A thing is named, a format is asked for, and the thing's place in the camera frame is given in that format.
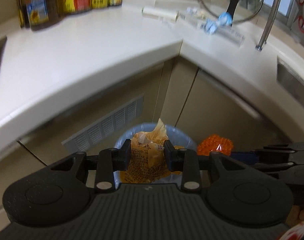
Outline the blue crumpled wrapper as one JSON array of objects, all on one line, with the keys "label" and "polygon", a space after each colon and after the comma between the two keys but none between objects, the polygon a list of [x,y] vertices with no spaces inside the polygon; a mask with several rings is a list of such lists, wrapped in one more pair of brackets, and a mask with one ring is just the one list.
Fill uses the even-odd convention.
[{"label": "blue crumpled wrapper", "polygon": [[205,21],[204,31],[206,34],[214,34],[219,27],[231,26],[233,23],[232,15],[229,12],[222,13],[216,21],[209,18]]}]

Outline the blue trash bin with liner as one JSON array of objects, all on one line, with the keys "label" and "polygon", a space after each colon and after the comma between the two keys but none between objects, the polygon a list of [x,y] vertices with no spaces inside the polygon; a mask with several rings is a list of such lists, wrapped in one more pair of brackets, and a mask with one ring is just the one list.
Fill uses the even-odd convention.
[{"label": "blue trash bin with liner", "polygon": [[[156,123],[152,122],[145,122],[139,125],[136,125],[127,131],[125,131],[116,141],[114,148],[121,148],[125,140],[131,139],[135,133],[138,132],[151,132],[156,127]],[[173,146],[182,146],[184,148],[188,148],[191,150],[196,151],[197,144],[195,141],[192,140],[187,134],[185,134],[180,129],[171,126],[166,125],[167,129],[167,136],[169,140],[171,141]],[[174,174],[168,175],[164,178],[160,178],[159,180],[151,182],[152,184],[168,184],[168,183],[175,183],[178,187],[181,185],[182,175]]]}]

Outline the steel sink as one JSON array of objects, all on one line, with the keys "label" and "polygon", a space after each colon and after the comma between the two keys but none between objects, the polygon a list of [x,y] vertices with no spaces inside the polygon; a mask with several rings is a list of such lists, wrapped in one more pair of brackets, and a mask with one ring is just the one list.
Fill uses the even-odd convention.
[{"label": "steel sink", "polygon": [[277,81],[304,108],[304,80],[277,57]]}]

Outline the orange mesh bag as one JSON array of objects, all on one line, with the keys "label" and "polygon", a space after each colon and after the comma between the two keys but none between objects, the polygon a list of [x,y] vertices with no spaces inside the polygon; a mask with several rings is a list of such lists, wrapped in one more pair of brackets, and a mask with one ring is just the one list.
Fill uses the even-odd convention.
[{"label": "orange mesh bag", "polygon": [[224,155],[230,156],[234,144],[231,140],[221,137],[217,134],[212,134],[197,146],[197,154],[209,156],[211,152],[221,152]]}]

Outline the red handled scissors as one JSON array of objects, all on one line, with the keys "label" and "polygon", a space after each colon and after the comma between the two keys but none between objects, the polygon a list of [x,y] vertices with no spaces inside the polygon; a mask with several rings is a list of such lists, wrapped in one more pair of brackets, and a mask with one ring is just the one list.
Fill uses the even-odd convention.
[{"label": "red handled scissors", "polygon": [[295,16],[294,22],[297,21],[299,30],[304,34],[304,0],[295,0],[298,6],[298,12]]}]

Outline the steel kitchen faucet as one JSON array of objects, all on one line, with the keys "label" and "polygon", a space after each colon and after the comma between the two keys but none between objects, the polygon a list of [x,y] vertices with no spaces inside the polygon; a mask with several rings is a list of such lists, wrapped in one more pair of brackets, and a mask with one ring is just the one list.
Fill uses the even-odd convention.
[{"label": "steel kitchen faucet", "polygon": [[269,36],[269,34],[272,30],[273,23],[274,23],[275,18],[277,16],[277,12],[278,12],[280,2],[281,2],[281,0],[273,0],[271,11],[269,13],[264,31],[262,33],[262,36],[261,36],[258,44],[255,46],[255,49],[258,50],[258,51],[262,51],[263,45],[266,44],[266,42],[267,42],[268,36]]}]

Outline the clear plastic toothbrush box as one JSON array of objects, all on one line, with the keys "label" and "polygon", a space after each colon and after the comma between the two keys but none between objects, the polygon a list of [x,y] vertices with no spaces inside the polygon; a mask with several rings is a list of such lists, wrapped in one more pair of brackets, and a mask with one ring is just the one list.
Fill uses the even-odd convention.
[{"label": "clear plastic toothbrush box", "polygon": [[196,30],[204,31],[208,35],[218,34],[221,37],[229,40],[230,42],[236,44],[239,47],[245,41],[245,36],[243,36],[241,33],[238,33],[230,26],[218,25],[217,23],[214,23],[214,21],[212,20],[209,19],[202,20],[185,12],[179,13],[179,19],[187,23]]}]

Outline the white paper towel roll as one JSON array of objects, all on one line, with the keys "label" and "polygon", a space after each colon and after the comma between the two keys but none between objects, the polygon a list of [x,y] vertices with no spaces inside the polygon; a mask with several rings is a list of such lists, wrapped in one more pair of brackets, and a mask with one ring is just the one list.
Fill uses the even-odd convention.
[{"label": "white paper towel roll", "polygon": [[155,7],[143,7],[142,15],[148,18],[154,18],[162,21],[176,22],[179,18],[178,11],[172,11],[167,9],[155,8]]}]

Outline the large cooking oil bottle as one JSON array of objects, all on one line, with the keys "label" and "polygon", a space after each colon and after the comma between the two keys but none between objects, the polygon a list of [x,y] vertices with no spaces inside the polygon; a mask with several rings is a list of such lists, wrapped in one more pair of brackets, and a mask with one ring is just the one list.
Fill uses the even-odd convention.
[{"label": "large cooking oil bottle", "polygon": [[21,0],[32,31],[39,31],[60,21],[57,0]]}]

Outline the grey cabinet vent grille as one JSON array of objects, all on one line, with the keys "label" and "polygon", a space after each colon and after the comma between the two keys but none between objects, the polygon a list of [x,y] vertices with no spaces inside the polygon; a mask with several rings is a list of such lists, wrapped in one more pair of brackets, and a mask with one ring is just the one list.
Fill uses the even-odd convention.
[{"label": "grey cabinet vent grille", "polygon": [[144,95],[141,94],[62,141],[62,146],[69,154],[93,148],[139,117],[143,103]]}]

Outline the orange snack wrapper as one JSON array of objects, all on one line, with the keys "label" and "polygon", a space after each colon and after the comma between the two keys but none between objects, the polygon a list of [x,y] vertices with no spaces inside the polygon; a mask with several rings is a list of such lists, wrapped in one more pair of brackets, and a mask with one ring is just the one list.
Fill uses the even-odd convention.
[{"label": "orange snack wrapper", "polygon": [[161,119],[157,123],[144,123],[128,129],[117,140],[122,146],[131,140],[131,160],[126,171],[116,175],[119,183],[181,183],[181,172],[171,172],[164,158],[164,142],[169,139]]}]

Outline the beige left cabinet door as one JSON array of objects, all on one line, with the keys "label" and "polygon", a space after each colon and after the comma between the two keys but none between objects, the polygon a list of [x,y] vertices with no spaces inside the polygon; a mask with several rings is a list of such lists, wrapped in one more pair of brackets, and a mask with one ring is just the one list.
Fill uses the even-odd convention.
[{"label": "beige left cabinet door", "polygon": [[54,163],[69,155],[62,141],[143,94],[143,111],[139,117],[84,152],[91,155],[111,148],[118,137],[133,126],[158,121],[172,68],[173,61],[169,60],[135,74],[64,111],[18,142],[43,163]]}]

